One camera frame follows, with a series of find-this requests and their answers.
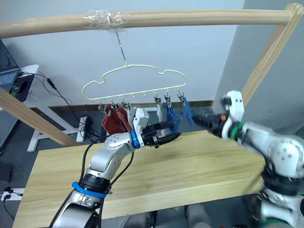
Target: wooden rod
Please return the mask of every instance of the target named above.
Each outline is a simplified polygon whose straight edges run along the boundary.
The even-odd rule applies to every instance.
[[[286,10],[292,12],[292,19],[285,26],[278,25],[276,30],[272,34],[256,67],[252,71],[249,79],[247,80],[244,86],[242,92],[244,105],[249,102],[252,95],[263,81],[270,67],[273,65],[273,63],[281,53],[283,47],[291,37],[294,29],[296,28],[298,22],[304,14],[304,7],[302,4],[288,4]]]
[[[159,11],[105,12],[103,17],[92,19],[93,14],[75,14],[32,18],[0,24],[0,38],[35,34],[108,29],[108,21],[121,20],[119,28],[193,26],[193,25],[286,25],[291,19],[288,10],[265,9],[194,9]]]
[[[70,136],[64,134],[54,125],[43,119],[40,115],[25,106],[18,99],[0,88],[0,106],[8,113],[18,118],[28,126],[47,135],[50,139],[64,146],[78,146],[79,144]]]

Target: blue ring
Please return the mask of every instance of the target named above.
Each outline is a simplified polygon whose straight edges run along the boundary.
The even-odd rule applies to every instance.
[[[98,198],[105,198],[106,197],[106,194],[102,194],[102,193],[98,193],[98,192],[94,192],[94,191],[89,191],[89,190],[85,190],[85,189],[81,188],[78,185],[78,182],[76,182],[76,181],[72,183],[72,187],[75,188],[80,193],[83,193],[83,194],[88,195],[88,196],[94,196],[94,197],[98,197]]]
[[[132,137],[132,140],[133,140],[133,146],[136,148],[136,149],[139,149],[141,146],[139,144],[139,141],[137,139],[137,136],[136,136],[136,133],[134,130],[131,131],[131,137]]]

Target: gray wall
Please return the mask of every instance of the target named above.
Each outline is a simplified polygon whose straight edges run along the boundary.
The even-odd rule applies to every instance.
[[[282,10],[288,0],[246,0],[245,9]],[[242,91],[275,26],[238,26],[217,89],[213,110],[229,90]],[[245,107],[243,121],[252,121],[281,133],[295,133],[304,126],[304,20]]]

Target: robotic arm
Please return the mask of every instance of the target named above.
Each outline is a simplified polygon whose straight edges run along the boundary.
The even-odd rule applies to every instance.
[[[261,173],[264,188],[253,199],[251,219],[259,223],[275,219],[303,228],[304,197],[300,188],[304,180],[304,140],[255,123],[242,123],[244,106],[238,91],[228,92],[221,102],[224,114],[200,115],[193,120],[215,136],[235,140],[265,159]]]
[[[196,124],[225,140],[258,153],[265,159],[261,173],[263,189],[252,200],[251,219],[257,222],[283,222],[293,228],[304,228],[304,196],[300,193],[304,180],[304,140],[293,135],[280,135],[269,128],[254,123],[242,123],[244,106],[240,92],[230,91],[222,99],[223,114],[194,116]],[[168,143],[180,133],[159,138],[157,130],[174,123],[161,122],[147,125],[148,114],[137,109],[131,133],[111,135],[104,147],[93,156],[90,166],[68,195],[50,224],[52,228],[96,227],[98,214],[122,159],[136,149]]]
[[[149,115],[141,108],[136,110],[131,133],[111,135],[104,146],[92,157],[86,174],[79,182],[74,182],[74,189],[63,202],[50,224],[52,228],[90,228],[99,221],[96,209],[102,207],[104,198],[111,194],[110,183],[124,157],[136,149],[169,143],[180,136],[171,133],[164,137],[157,136],[157,130],[173,126],[174,122],[161,122],[147,125]]]

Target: white wall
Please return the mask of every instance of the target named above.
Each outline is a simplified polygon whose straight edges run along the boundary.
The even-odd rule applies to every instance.
[[[1,0],[2,22],[32,17],[84,13],[89,10],[241,9],[244,0]],[[129,64],[176,69],[187,75],[183,88],[188,100],[213,100],[236,26],[129,28],[120,32]],[[62,94],[74,105],[92,104],[81,95],[83,85],[123,65],[113,32],[76,31],[3,40],[20,66],[39,64]],[[158,76],[149,70],[126,70],[109,79],[107,86],[92,87],[95,96],[115,95],[181,84],[180,76]],[[36,80],[35,91],[48,106],[64,105],[48,95]],[[177,100],[176,91],[169,92]],[[153,93],[129,97],[130,102],[153,102]]]

